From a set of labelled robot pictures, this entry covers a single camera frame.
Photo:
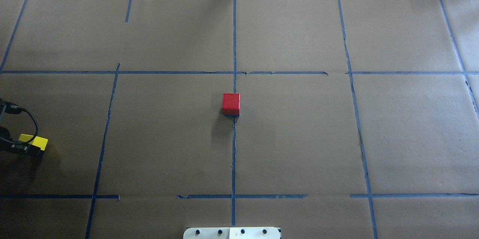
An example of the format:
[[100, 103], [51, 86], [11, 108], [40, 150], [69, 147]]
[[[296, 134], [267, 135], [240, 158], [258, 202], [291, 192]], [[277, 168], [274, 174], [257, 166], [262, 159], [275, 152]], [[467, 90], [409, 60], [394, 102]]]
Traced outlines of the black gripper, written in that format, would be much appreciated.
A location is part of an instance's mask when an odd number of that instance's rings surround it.
[[[7, 109], [7, 104], [2, 99], [0, 100], [0, 109], [0, 119], [2, 120]], [[0, 149], [11, 148], [11, 152], [17, 155], [27, 155], [31, 157], [41, 157], [42, 155], [42, 149], [38, 146], [30, 143], [17, 144], [16, 140], [11, 138], [10, 132], [7, 128], [2, 126], [0, 127], [0, 138]]]

